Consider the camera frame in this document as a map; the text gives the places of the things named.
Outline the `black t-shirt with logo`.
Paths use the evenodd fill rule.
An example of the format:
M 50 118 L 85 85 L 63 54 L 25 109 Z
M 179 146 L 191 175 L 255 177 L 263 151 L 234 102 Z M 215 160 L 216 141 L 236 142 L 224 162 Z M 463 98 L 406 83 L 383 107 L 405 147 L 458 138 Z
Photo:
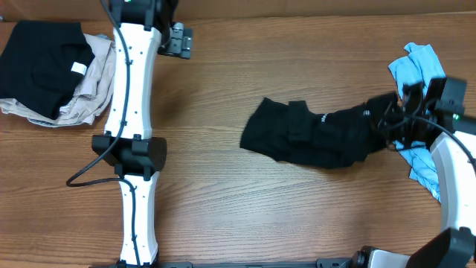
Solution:
M 346 168 L 386 147 L 376 125 L 393 98 L 373 98 L 337 112 L 315 114 L 304 100 L 263 99 L 248 119 L 240 147 L 276 162 Z

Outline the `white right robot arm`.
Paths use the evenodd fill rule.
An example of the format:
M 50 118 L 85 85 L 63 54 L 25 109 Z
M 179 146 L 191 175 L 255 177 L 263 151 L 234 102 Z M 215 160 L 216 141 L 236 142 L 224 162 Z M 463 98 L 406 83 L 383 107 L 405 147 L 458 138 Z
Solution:
M 465 267 L 475 259 L 475 118 L 465 115 L 466 81 L 434 78 L 402 88 L 379 119 L 385 138 L 406 149 L 421 141 L 434 161 L 440 187 L 441 232 L 412 255 L 364 246 L 332 267 Z

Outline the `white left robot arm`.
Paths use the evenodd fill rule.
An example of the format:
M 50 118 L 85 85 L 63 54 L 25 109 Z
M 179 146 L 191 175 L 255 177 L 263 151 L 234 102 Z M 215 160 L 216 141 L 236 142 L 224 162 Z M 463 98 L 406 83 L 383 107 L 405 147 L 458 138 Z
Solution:
M 158 55 L 190 58 L 193 32 L 173 17 L 177 0 L 111 1 L 115 79 L 104 133 L 92 149 L 115 169 L 123 202 L 118 267 L 156 267 L 155 189 L 167 141 L 152 134 L 151 92 Z

